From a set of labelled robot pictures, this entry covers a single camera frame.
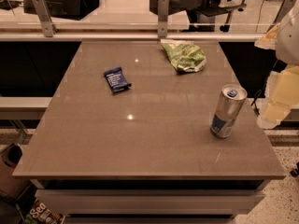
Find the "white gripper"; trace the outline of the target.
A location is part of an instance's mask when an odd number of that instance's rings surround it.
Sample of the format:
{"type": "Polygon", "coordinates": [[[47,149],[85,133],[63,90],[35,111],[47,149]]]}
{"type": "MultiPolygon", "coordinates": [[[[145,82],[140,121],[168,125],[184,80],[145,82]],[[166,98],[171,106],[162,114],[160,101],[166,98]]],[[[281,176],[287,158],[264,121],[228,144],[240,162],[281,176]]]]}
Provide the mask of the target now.
{"type": "MultiPolygon", "coordinates": [[[[293,7],[281,23],[257,39],[254,46],[276,50],[279,60],[299,65],[299,8],[293,7]]],[[[257,124],[262,129],[273,129],[299,105],[299,66],[287,66],[280,73],[272,71],[264,94],[265,104],[257,124]]]]}

